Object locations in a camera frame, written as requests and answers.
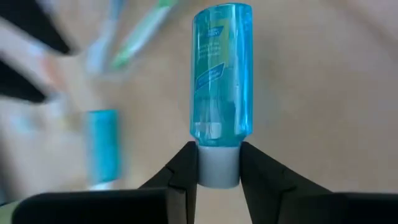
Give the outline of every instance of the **blue plastic bottle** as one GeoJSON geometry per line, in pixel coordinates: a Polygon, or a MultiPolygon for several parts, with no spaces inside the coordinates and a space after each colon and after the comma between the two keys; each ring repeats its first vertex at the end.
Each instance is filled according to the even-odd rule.
{"type": "Polygon", "coordinates": [[[192,25],[190,132],[199,148],[199,184],[239,184],[239,148],[252,133],[252,9],[228,3],[192,25]]]}

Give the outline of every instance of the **bottle cap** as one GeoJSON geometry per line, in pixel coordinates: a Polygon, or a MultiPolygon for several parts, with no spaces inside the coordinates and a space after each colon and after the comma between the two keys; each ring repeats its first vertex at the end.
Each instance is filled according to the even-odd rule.
{"type": "Polygon", "coordinates": [[[198,146],[198,149],[200,185],[228,189],[239,184],[239,146],[198,146]]]}

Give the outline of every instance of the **toothbrush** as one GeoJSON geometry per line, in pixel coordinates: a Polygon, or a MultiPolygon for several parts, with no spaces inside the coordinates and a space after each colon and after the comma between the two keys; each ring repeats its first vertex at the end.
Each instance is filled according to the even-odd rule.
{"type": "Polygon", "coordinates": [[[177,2],[177,0],[159,0],[124,42],[121,50],[112,61],[113,69],[123,67],[148,43],[177,2]]]}
{"type": "Polygon", "coordinates": [[[106,70],[106,61],[116,36],[124,2],[125,0],[111,0],[110,2],[109,18],[103,25],[100,37],[88,50],[86,69],[89,73],[98,74],[106,70]]]}

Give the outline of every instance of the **beige surface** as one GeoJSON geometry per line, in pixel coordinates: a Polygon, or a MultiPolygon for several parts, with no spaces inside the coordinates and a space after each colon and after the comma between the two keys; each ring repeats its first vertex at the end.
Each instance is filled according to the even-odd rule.
{"type": "MultiPolygon", "coordinates": [[[[58,5],[59,21],[83,50],[95,38],[104,12],[106,1],[97,2],[58,5]]],[[[152,2],[130,1],[120,35],[152,2]]],[[[58,59],[77,111],[96,109],[100,99],[121,110],[123,188],[140,186],[191,139],[191,20],[218,2],[222,1],[187,4],[126,78],[88,80],[82,67],[84,52],[58,59]]],[[[331,190],[397,192],[396,1],[245,2],[254,9],[255,47],[254,134],[248,141],[331,190]]],[[[2,30],[2,49],[28,65],[23,45],[4,44],[18,41],[10,36],[2,30]]],[[[1,102],[3,122],[9,104],[1,102]]],[[[57,140],[62,137],[51,128],[33,139],[2,128],[14,181],[23,183],[21,195],[69,189],[86,179],[84,139],[79,134],[62,146],[63,140],[57,140]]],[[[199,187],[197,223],[249,223],[242,190],[199,187]]]]}

